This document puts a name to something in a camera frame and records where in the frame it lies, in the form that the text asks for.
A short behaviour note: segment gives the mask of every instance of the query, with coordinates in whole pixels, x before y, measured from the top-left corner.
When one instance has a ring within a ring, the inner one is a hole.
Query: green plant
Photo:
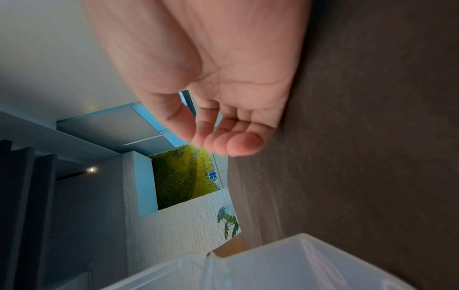
[[[238,221],[236,220],[236,217],[233,215],[229,215],[226,213],[226,209],[224,206],[222,206],[219,209],[219,213],[217,214],[217,223],[220,223],[220,221],[226,221],[225,223],[225,240],[228,239],[228,232],[230,230],[230,226],[233,227],[233,233],[231,234],[231,237],[235,237],[235,235],[238,233],[239,230],[239,224]]]

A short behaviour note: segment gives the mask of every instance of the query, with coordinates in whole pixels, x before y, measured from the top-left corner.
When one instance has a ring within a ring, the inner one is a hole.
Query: dark brown surface
[[[305,232],[419,289],[459,289],[457,0],[313,11],[279,131],[229,160],[248,248]]]

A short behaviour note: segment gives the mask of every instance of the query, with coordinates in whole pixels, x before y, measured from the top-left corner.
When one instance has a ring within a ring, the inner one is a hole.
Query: dark slat
[[[41,290],[43,287],[56,166],[57,155],[35,159],[14,283],[15,290]]]
[[[0,155],[10,152],[13,142],[8,140],[0,141]]]
[[[34,149],[25,148],[0,158],[1,290],[13,289],[34,154]]]

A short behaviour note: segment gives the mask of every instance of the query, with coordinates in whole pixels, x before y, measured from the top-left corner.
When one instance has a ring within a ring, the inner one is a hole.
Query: hand
[[[259,152],[279,125],[310,0],[83,0],[126,83],[172,132],[209,153]],[[194,120],[178,92],[188,88]],[[218,112],[223,120],[214,131]]]

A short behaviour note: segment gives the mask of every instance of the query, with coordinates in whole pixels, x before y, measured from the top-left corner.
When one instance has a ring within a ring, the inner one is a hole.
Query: translucent plastic lid
[[[301,234],[228,258],[186,254],[106,290],[414,290],[388,273]]]

